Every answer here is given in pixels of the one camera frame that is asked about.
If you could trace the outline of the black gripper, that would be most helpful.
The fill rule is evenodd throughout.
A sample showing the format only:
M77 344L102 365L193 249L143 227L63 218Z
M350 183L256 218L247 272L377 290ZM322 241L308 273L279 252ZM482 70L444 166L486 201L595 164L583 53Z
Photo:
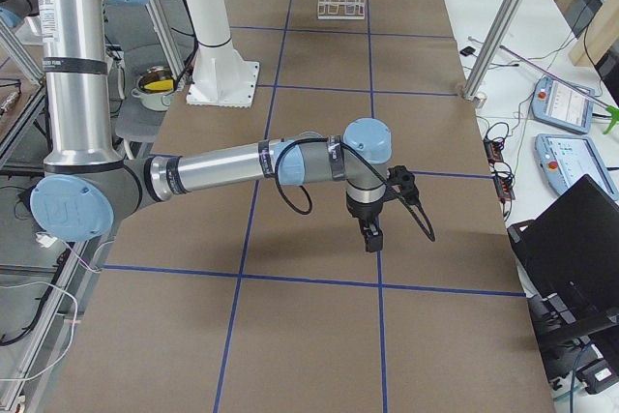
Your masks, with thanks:
M349 214L358 221L361 234L364 238L366 252L380 252L383 250L383 232L378 225L378 217L383 209L383 201L363 203L354 199L346 200Z

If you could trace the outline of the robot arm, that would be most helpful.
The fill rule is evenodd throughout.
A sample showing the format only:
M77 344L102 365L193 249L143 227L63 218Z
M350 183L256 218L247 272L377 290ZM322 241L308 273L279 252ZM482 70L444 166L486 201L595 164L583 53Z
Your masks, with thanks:
M112 145L103 7L151 0L38 0L52 149L30 197L37 223L81 242L175 195L271 178L278 187L336 181L358 220L367 251L379 251L377 219L388 200L391 133L379 120L352 122L343 135L261 140L191 157L128 160Z

